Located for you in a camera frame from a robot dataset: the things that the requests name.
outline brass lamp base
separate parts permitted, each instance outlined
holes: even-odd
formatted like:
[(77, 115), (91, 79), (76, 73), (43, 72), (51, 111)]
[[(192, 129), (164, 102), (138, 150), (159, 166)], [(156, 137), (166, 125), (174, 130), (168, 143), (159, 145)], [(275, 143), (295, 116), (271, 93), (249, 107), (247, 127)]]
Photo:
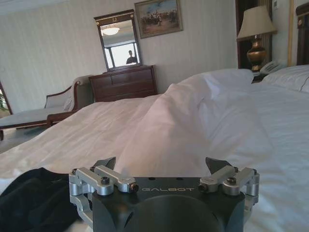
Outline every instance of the brass lamp base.
[(252, 64), (252, 72), (258, 72), (262, 68), (262, 62), (266, 57), (266, 50), (261, 46), (261, 38), (255, 36), (252, 40), (252, 48), (247, 52), (247, 58)]

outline silver metal arm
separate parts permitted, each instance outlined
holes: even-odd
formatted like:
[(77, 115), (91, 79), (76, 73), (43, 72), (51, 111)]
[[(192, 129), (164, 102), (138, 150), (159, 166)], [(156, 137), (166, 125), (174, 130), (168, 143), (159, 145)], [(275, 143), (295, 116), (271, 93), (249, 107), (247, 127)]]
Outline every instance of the silver metal arm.
[(114, 192), (114, 185), (121, 192), (136, 192), (139, 189), (132, 177), (123, 177), (119, 173), (105, 166), (95, 167), (91, 171), (87, 168), (74, 169), (69, 174), (70, 202), (77, 207), (78, 215), (93, 229), (93, 215), (89, 206), (92, 193), (107, 196)]
[(246, 186), (244, 209), (244, 223), (246, 223), (252, 213), (252, 207), (258, 203), (260, 174), (251, 168), (244, 168), (240, 172), (235, 170), (237, 168), (225, 166), (211, 176), (201, 178), (199, 189), (204, 193), (216, 192), (218, 186), (222, 184), (226, 195), (237, 196), (240, 194), (240, 189)]
[(222, 184), (224, 180), (228, 177), (235, 175), (235, 168), (232, 166), (225, 166), (224, 168), (218, 170), (211, 176), (202, 177), (200, 179), (199, 189), (202, 192), (216, 192), (218, 186)]

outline crumpled bedding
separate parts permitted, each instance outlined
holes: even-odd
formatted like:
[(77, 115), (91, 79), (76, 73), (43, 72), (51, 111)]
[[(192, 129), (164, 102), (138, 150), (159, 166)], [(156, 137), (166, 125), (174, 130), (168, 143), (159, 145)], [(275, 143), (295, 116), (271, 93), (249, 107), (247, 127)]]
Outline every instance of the crumpled bedding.
[[(0, 191), (29, 169), (67, 173), (108, 157), (117, 158), (116, 171), (133, 176), (204, 176), (210, 174), (208, 156), (261, 174), (259, 203), (246, 231), (304, 231), (305, 215), (298, 200), (291, 201), (288, 174), (274, 159), (248, 93), (252, 78), (246, 70), (202, 73), (171, 85), (163, 95), (85, 107), (0, 154)], [(69, 231), (84, 228), (74, 224)]]

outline nightstand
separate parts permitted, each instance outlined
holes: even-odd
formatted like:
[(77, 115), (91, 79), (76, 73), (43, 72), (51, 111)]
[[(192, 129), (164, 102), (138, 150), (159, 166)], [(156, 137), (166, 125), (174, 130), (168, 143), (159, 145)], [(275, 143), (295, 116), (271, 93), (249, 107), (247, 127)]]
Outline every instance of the nightstand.
[(253, 81), (252, 81), (252, 84), (253, 84), (253, 83), (261, 82), (261, 81), (264, 79), (264, 77), (266, 77), (266, 76), (267, 76), (266, 74), (260, 73), (258, 76), (255, 76), (255, 77), (254, 77), (254, 79), (253, 79)]

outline screw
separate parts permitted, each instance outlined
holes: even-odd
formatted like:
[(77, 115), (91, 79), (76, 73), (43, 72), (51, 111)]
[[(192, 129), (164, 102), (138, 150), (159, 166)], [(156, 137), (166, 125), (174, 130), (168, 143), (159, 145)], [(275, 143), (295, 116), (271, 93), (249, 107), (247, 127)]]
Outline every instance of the screw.
[(229, 178), (227, 179), (227, 182), (228, 182), (229, 184), (231, 184), (231, 185), (234, 185), (234, 184), (236, 184), (236, 178), (235, 178), (235, 177), (229, 177)]
[(207, 185), (203, 185), (203, 184), (200, 184), (197, 189), (200, 191), (200, 192), (207, 192), (208, 191), (208, 186)]
[(139, 185), (137, 183), (132, 183), (129, 186), (129, 192), (137, 192), (139, 190)]
[(108, 185), (110, 183), (110, 178), (107, 176), (104, 176), (101, 178), (101, 184)]

